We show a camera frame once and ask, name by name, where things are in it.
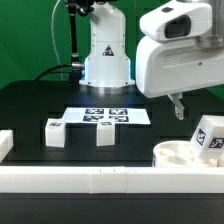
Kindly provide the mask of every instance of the warning label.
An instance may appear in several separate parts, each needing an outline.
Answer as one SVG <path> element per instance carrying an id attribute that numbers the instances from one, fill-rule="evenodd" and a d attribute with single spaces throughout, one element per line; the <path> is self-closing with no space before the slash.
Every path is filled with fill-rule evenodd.
<path id="1" fill-rule="evenodd" d="M 110 45 L 108 45 L 106 50 L 103 52 L 103 56 L 114 56 L 114 53 L 113 53 Z"/>

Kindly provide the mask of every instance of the white block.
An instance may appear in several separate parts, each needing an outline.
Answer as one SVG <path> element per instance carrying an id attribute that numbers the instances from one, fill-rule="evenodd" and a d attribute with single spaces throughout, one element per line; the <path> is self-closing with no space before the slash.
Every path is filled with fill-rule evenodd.
<path id="1" fill-rule="evenodd" d="M 90 175 L 90 193 L 125 193 L 125 167 L 96 168 Z"/>
<path id="2" fill-rule="evenodd" d="M 115 119 L 99 119 L 97 124 L 96 145 L 115 144 Z"/>
<path id="3" fill-rule="evenodd" d="M 0 162 L 5 158 L 10 149 L 13 147 L 12 130 L 0 131 Z"/>
<path id="4" fill-rule="evenodd" d="M 49 118 L 45 127 L 46 146 L 64 147 L 65 122 L 63 119 Z"/>
<path id="5" fill-rule="evenodd" d="M 218 159 L 224 152 L 224 116 L 204 115 L 191 138 L 191 145 L 199 158 Z"/>

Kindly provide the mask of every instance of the black cable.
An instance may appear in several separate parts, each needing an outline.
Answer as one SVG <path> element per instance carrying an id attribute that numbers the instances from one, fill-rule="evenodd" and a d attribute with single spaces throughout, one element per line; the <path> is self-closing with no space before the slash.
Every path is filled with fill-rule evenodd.
<path id="1" fill-rule="evenodd" d="M 53 72 L 57 69 L 60 69 L 60 68 L 72 68 L 72 65 L 71 64 L 63 64 L 63 65 L 57 65 L 55 67 L 52 67 L 52 68 L 49 68 L 47 69 L 46 71 L 42 72 L 40 75 L 38 75 L 36 78 L 35 78 L 35 81 L 38 81 L 40 80 L 43 76 L 49 74 L 50 72 Z"/>
<path id="2" fill-rule="evenodd" d="M 38 80 L 40 80 L 42 77 L 44 77 L 44 76 L 46 76 L 46 75 L 50 75 L 50 74 L 62 74 L 62 73 L 64 73 L 64 74 L 68 74 L 68 73 L 70 73 L 70 72 L 72 72 L 72 71 L 60 71 L 60 72 L 53 71 L 53 72 L 46 72 L 46 73 L 44 73 Z"/>

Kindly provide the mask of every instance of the paper with markers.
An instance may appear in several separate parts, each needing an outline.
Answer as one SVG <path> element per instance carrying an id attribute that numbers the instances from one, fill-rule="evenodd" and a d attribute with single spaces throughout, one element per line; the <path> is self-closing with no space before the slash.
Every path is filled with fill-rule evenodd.
<path id="1" fill-rule="evenodd" d="M 145 109 L 68 107 L 62 117 L 66 123 L 93 124 L 102 118 L 114 118 L 115 123 L 123 124 L 150 124 Z"/>

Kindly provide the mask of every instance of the white container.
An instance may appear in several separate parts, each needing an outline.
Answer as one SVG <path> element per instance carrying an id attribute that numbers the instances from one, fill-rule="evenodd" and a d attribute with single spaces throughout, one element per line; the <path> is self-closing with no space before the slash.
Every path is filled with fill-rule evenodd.
<path id="1" fill-rule="evenodd" d="M 165 167 L 217 167 L 217 159 L 197 158 L 191 142 L 167 141 L 155 146 L 153 166 Z"/>

